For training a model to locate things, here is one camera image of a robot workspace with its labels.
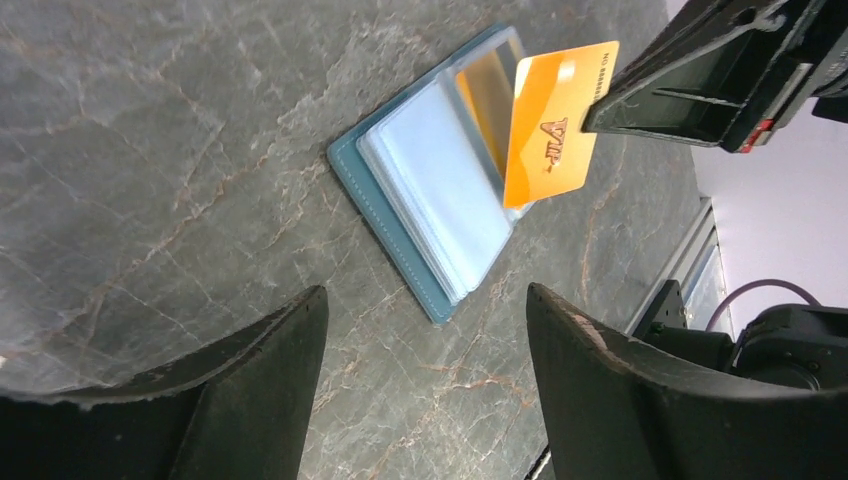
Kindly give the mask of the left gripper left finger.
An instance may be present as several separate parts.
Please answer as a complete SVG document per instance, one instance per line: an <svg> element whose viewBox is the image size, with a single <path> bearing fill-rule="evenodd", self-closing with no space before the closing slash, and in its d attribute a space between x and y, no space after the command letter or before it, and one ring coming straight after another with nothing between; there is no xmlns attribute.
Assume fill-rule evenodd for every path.
<svg viewBox="0 0 848 480"><path fill-rule="evenodd" d="M5 479L294 479L329 323L307 288L226 338L111 388L1 397Z"/></svg>

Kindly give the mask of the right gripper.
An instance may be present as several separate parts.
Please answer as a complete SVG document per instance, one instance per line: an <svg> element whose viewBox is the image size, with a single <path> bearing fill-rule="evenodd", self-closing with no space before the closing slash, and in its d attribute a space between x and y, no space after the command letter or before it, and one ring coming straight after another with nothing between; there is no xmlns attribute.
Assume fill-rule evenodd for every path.
<svg viewBox="0 0 848 480"><path fill-rule="evenodd" d="M748 153L809 99L814 116L847 122L845 1L688 1L583 130Z"/></svg>

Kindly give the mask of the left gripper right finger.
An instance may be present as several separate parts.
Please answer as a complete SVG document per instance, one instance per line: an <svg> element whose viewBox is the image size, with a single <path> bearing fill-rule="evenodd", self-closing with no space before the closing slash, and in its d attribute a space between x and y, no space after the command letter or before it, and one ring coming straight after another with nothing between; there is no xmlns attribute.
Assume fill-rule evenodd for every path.
<svg viewBox="0 0 848 480"><path fill-rule="evenodd" d="M805 390L661 351L527 290L526 325L560 479L843 479L847 383Z"/></svg>

